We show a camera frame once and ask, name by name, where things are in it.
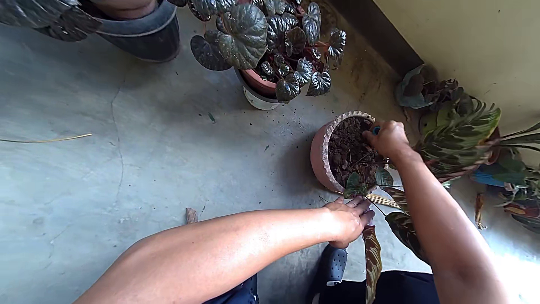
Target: textured clay pot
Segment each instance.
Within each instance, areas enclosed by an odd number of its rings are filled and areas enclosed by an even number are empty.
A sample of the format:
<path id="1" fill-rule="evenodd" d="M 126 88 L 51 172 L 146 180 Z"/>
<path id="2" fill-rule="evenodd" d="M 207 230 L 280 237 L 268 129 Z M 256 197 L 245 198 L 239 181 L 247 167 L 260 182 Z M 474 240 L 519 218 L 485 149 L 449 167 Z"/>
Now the textured clay pot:
<path id="1" fill-rule="evenodd" d="M 275 99 L 275 83 L 262 80 L 261 76 L 254 70 L 240 70 L 246 83 L 258 94 Z"/>
<path id="2" fill-rule="evenodd" d="M 375 122 L 375 118 L 371 115 L 360 112 L 360 111 L 351 111 L 340 116 L 336 117 L 333 121 L 323 125 L 311 142 L 311 167 L 313 168 L 313 173 L 323 186 L 328 188 L 330 191 L 343 193 L 345 191 L 344 187 L 338 183 L 335 179 L 334 174 L 330 170 L 330 163 L 328 162 L 328 141 L 334 132 L 334 129 L 340 124 L 343 120 L 349 117 L 362 117 L 365 118 L 371 123 Z"/>

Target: wall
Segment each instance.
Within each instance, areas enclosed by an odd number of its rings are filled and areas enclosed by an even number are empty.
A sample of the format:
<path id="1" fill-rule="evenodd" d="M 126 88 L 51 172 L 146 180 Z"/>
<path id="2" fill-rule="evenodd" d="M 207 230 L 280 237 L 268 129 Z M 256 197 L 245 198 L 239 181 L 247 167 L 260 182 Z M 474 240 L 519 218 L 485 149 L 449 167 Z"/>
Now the wall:
<path id="1" fill-rule="evenodd" d="M 539 1 L 375 2 L 441 77 L 502 109 L 502 134 L 540 121 Z"/>

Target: terracotta pot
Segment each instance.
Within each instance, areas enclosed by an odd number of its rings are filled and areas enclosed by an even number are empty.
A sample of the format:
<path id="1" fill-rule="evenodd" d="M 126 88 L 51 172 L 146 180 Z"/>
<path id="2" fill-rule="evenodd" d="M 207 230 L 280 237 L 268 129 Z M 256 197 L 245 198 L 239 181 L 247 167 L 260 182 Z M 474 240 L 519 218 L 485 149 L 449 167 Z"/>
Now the terracotta pot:
<path id="1" fill-rule="evenodd" d="M 275 83 L 262 80 L 254 70 L 239 70 L 246 83 L 258 94 L 275 99 Z"/>
<path id="2" fill-rule="evenodd" d="M 493 133 L 491 133 L 491 136 L 489 136 L 488 141 L 499 140 L 500 138 L 501 138 L 501 132 L 499 132 L 499 127 L 497 127 L 495 128 Z M 499 158 L 500 154 L 501 154 L 501 147 L 499 146 L 491 147 L 491 156 L 489 156 L 488 160 L 485 161 L 485 164 L 494 164 Z"/>
<path id="3" fill-rule="evenodd" d="M 332 132 L 334 132 L 334 129 L 338 124 L 349 117 L 355 116 L 365 118 L 371 121 L 371 123 L 375 122 L 375 118 L 367 113 L 360 111 L 347 112 L 323 125 L 319 131 L 317 131 L 317 134 L 315 134 L 315 137 L 311 142 L 310 159 L 313 173 L 315 173 L 315 176 L 323 186 L 334 192 L 343 193 L 345 188 L 338 183 L 330 170 L 330 163 L 328 162 L 328 142 L 330 141 Z"/>

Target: small plant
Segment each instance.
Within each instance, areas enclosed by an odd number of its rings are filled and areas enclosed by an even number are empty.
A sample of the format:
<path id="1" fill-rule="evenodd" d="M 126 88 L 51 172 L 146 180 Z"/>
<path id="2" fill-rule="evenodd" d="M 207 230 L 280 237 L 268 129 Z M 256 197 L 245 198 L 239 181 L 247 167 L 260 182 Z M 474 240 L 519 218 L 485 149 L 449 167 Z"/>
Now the small plant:
<path id="1" fill-rule="evenodd" d="M 439 81 L 437 71 L 429 64 L 407 73 L 395 91 L 395 97 L 402 107 L 419 109 L 430 106 L 430 111 L 438 111 L 445 102 L 455 101 L 462 94 L 463 88 L 457 80 Z"/>
<path id="2" fill-rule="evenodd" d="M 176 0 L 188 5 L 203 22 L 216 15 L 217 30 L 191 39 L 195 59 L 210 70 L 253 69 L 276 82 L 276 97 L 289 102 L 310 82 L 307 95 L 330 90 L 328 70 L 343 59 L 346 34 L 337 28 L 328 42 L 319 41 L 321 11 L 311 2 L 307 12 L 299 0 Z"/>

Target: forearm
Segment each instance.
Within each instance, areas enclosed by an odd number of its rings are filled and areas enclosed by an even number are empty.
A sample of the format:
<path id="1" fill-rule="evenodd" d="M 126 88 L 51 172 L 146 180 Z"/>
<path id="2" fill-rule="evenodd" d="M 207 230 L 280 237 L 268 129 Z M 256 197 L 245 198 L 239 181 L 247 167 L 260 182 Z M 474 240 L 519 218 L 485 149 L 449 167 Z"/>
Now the forearm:
<path id="1" fill-rule="evenodd" d="M 294 251 L 332 241 L 329 209 L 261 210 L 135 243 L 76 303 L 201 303 Z"/>
<path id="2" fill-rule="evenodd" d="M 393 162 L 405 188 L 418 239 L 433 269 L 441 302 L 504 302 L 502 284 L 487 243 L 420 155 L 410 149 Z"/>

